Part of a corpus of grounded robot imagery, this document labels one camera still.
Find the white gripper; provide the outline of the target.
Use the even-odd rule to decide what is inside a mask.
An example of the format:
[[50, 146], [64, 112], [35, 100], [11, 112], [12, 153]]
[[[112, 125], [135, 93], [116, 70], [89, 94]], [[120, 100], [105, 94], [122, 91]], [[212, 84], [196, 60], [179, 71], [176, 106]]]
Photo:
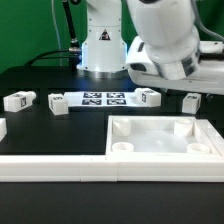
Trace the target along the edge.
[[137, 36], [126, 58], [129, 76], [140, 86], [224, 95], [224, 43], [201, 41], [200, 44], [198, 70], [181, 80], [166, 80], [159, 76], [146, 54], [145, 43]]

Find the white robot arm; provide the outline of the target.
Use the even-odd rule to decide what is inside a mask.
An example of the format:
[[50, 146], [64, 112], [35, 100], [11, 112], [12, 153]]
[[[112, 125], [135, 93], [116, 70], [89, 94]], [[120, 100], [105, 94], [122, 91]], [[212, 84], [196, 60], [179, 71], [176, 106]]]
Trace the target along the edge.
[[126, 0], [137, 36], [121, 37], [121, 0], [86, 0], [83, 75], [126, 70], [141, 86], [224, 95], [224, 37], [200, 20], [195, 0]]

